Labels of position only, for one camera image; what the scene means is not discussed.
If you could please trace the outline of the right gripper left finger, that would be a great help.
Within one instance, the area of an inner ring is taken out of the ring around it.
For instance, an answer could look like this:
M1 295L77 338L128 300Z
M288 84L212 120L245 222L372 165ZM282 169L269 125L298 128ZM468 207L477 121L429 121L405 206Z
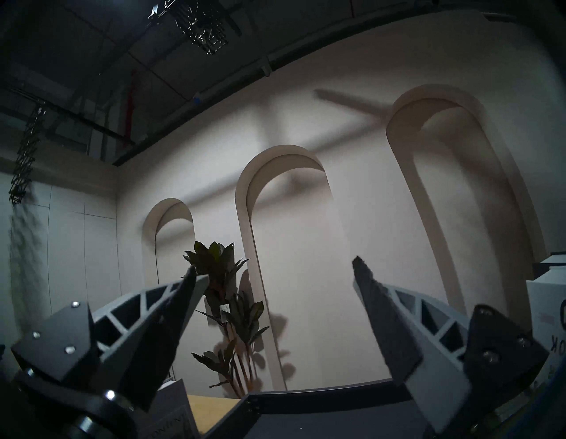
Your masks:
M208 284L190 266L181 280L128 293L95 312L87 301L73 301L12 345L18 382L62 406L109 405L112 391L147 411Z

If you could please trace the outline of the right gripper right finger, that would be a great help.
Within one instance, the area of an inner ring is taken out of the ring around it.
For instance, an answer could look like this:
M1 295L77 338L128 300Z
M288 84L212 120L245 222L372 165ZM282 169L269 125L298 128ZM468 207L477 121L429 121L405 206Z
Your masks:
M471 434L522 394L549 352L495 308L471 318L431 296L378 282L361 257L354 280L385 364L435 434Z

